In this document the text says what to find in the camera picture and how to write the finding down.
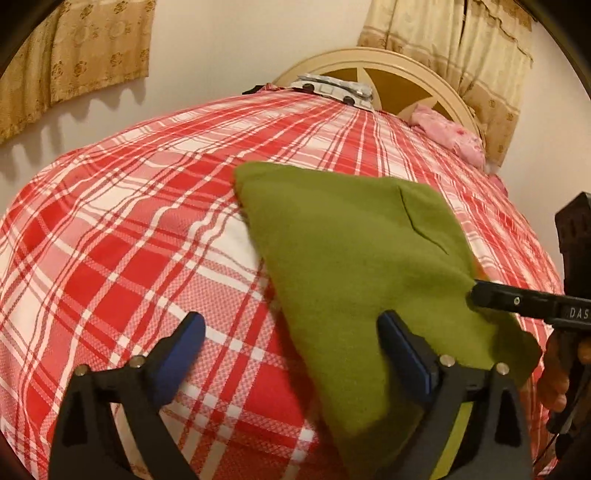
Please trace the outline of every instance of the white wall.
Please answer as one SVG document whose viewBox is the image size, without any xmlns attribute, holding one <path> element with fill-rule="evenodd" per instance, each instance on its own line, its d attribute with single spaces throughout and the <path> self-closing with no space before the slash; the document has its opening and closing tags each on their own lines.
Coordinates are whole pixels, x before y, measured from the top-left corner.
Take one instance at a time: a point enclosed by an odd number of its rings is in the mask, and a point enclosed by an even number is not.
<svg viewBox="0 0 591 480">
<path fill-rule="evenodd" d="M 534 24 L 534 59 L 499 175 L 562 272 L 554 214 L 581 191 L 591 192 L 591 100 L 540 24 Z"/>
<path fill-rule="evenodd" d="M 147 79 L 58 105 L 0 146 L 0 212 L 62 153 L 156 115 L 239 95 L 314 54 L 355 46 L 370 3 L 158 0 Z"/>
</svg>

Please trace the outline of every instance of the red plaid bedsheet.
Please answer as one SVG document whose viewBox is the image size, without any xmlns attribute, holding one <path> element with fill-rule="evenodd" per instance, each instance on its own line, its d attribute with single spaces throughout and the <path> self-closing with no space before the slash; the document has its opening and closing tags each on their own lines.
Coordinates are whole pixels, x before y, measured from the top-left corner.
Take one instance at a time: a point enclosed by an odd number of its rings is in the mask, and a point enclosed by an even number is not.
<svg viewBox="0 0 591 480">
<path fill-rule="evenodd" d="M 73 368 L 121 366 L 197 310 L 205 345 L 161 416 L 201 479 L 346 478 L 234 197 L 232 170 L 254 160 L 428 183 L 492 279 L 561 291 L 501 191 L 392 115 L 284 90 L 149 120 L 60 157 L 0 226 L 0 430 L 35 477 Z M 548 327 L 519 321 L 545 345 Z M 523 395 L 535 452 L 539 374 Z"/>
</svg>

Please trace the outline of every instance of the patterned curtain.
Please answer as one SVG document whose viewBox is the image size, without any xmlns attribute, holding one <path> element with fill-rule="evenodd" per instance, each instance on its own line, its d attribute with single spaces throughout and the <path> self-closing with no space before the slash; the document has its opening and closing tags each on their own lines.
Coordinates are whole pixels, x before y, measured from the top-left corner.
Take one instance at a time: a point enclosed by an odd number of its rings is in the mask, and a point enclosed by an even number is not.
<svg viewBox="0 0 591 480">
<path fill-rule="evenodd" d="M 61 4 L 0 79 L 0 144 L 52 105 L 148 76 L 155 0 Z"/>
<path fill-rule="evenodd" d="M 373 0 L 359 45 L 447 80 L 475 114 L 489 165 L 502 164 L 533 62 L 531 17 L 513 0 Z"/>
</svg>

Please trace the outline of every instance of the hand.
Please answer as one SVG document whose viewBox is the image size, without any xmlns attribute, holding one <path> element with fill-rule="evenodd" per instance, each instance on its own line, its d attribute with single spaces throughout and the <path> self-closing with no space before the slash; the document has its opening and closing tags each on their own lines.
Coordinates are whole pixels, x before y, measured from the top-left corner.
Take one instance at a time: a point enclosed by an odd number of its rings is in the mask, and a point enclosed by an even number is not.
<svg viewBox="0 0 591 480">
<path fill-rule="evenodd" d="M 544 372 L 538 380 L 538 395 L 544 407 L 560 412 L 566 406 L 565 393 L 569 389 L 569 373 L 560 365 L 558 354 L 558 332 L 554 332 L 546 344 Z M 591 337 L 581 341 L 578 355 L 581 363 L 591 364 Z"/>
</svg>

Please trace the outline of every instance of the black clamp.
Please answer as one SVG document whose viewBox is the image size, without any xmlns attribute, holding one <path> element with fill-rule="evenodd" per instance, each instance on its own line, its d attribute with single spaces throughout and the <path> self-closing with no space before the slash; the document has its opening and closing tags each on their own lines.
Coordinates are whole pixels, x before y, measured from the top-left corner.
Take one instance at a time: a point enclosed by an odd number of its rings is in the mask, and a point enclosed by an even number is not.
<svg viewBox="0 0 591 480">
<path fill-rule="evenodd" d="M 396 312 L 378 317 L 379 340 L 404 391 L 425 409 L 424 417 L 394 463 L 376 480 L 430 480 L 463 402 L 474 402 L 447 480 L 529 480 L 530 441 L 509 367 L 490 371 L 437 356 L 413 335 Z"/>
<path fill-rule="evenodd" d="M 111 403 L 123 405 L 131 433 L 154 480 L 198 480 L 160 419 L 205 338 L 205 321 L 189 313 L 147 357 L 122 368 L 74 370 L 51 446 L 49 480 L 136 480 L 117 432 Z"/>
</svg>

